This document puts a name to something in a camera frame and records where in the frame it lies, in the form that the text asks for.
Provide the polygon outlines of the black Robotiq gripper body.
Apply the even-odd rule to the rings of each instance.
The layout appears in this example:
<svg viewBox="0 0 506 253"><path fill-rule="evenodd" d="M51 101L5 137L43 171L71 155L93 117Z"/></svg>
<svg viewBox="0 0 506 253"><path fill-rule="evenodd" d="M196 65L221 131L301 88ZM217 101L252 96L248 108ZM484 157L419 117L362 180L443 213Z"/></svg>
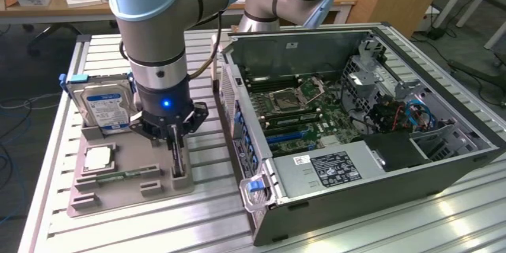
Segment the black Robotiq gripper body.
<svg viewBox="0 0 506 253"><path fill-rule="evenodd" d="M152 89L137 84L136 90L142 106L142 119L154 126L181 121L193 111L186 79L165 89Z"/></svg>

